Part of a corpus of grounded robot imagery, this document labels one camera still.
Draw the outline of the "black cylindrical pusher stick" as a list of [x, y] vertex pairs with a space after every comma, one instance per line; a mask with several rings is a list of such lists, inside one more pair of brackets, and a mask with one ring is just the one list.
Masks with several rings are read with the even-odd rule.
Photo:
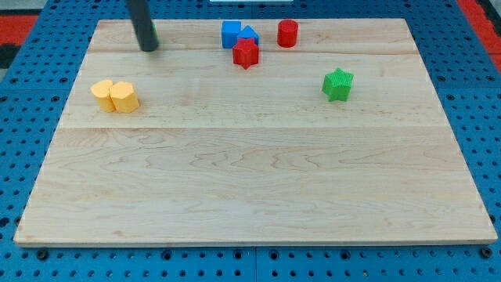
[[158, 45], [156, 45], [153, 38], [153, 21], [147, 0], [126, 0], [125, 2], [139, 48], [143, 52], [155, 51], [159, 42]]

